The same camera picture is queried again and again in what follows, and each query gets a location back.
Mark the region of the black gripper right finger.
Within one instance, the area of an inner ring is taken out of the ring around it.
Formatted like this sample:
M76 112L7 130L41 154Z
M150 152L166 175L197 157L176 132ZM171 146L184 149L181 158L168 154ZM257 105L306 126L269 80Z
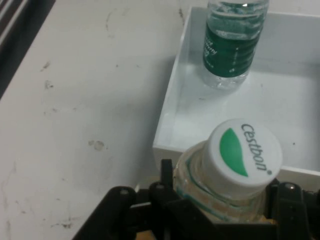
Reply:
M276 225L277 240L318 240L320 191L275 179L266 188L264 216Z

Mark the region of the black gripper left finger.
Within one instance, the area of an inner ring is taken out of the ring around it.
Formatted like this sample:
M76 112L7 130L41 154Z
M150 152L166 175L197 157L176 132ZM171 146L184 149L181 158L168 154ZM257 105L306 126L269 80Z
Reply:
M135 240L151 231L157 240L213 240L214 225L173 189L170 159L161 161L160 180L148 189L113 187L75 234L75 240Z

